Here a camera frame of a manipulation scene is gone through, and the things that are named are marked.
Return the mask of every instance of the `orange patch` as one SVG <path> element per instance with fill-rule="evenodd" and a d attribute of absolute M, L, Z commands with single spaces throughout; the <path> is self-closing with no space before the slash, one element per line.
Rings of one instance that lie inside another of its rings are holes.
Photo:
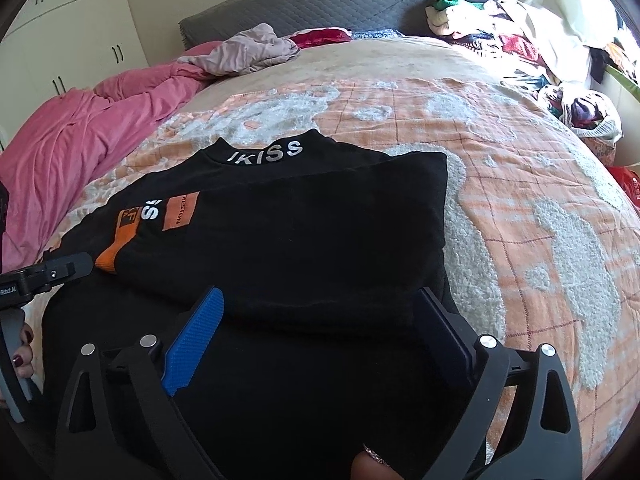
<path fill-rule="evenodd" d="M 106 248 L 95 261 L 95 266 L 98 267 L 98 269 L 110 272 L 111 274 L 116 273 L 116 256 L 120 249 L 128 244 L 136 235 L 138 225 L 140 224 L 141 211 L 141 207 L 133 207 L 120 211 L 116 234 L 113 237 L 113 244 Z"/>
<path fill-rule="evenodd" d="M 196 209 L 199 191 L 188 195 L 174 196 L 166 204 L 166 214 L 164 215 L 164 227 L 162 231 L 175 229 L 189 225 L 193 212 Z"/>

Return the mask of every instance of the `plaid blanket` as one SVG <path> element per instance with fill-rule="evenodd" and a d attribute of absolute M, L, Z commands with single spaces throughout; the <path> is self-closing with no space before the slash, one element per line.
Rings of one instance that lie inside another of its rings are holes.
<path fill-rule="evenodd" d="M 170 168 L 219 136 L 257 148 L 313 127 L 392 155 L 447 154 L 453 298 L 480 333 L 513 348 L 548 342 L 558 349 L 588 475 L 640 400 L 640 219 L 580 139 L 513 89 L 453 79 L 307 83 L 178 114 L 85 188 L 49 246 L 143 174 Z M 36 332 L 45 306 L 42 298 L 27 307 Z M 489 434 L 493 448 L 510 390 Z"/>

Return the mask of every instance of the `red pillow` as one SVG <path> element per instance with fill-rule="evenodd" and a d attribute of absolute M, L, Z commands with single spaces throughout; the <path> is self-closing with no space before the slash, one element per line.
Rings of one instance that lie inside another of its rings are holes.
<path fill-rule="evenodd" d="M 351 41 L 349 36 L 340 28 L 321 28 L 319 30 L 311 30 L 302 34 L 295 34 L 289 38 L 300 48 L 309 48 L 310 46 L 320 46 L 330 43 L 347 43 Z"/>
<path fill-rule="evenodd" d="M 211 54 L 211 51 L 217 46 L 221 45 L 222 41 L 207 41 L 207 43 L 202 43 L 200 45 L 196 45 L 189 50 L 185 50 L 181 56 L 208 56 Z"/>

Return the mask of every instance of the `quilted headboard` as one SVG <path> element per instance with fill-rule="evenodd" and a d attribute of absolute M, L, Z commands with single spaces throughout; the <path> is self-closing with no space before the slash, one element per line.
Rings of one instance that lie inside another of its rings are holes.
<path fill-rule="evenodd" d="M 269 23 L 279 36 L 303 28 L 345 27 L 354 31 L 396 28 L 428 36 L 427 0 L 227 0 L 180 22 L 185 48 L 228 40 L 242 30 Z"/>

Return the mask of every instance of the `pink duvet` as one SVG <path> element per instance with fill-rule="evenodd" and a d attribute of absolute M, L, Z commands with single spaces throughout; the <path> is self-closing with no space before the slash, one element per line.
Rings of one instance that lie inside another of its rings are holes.
<path fill-rule="evenodd" d="M 112 170 L 211 76 L 171 62 L 44 103 L 0 155 L 9 192 L 2 272 L 31 265 L 82 188 Z"/>

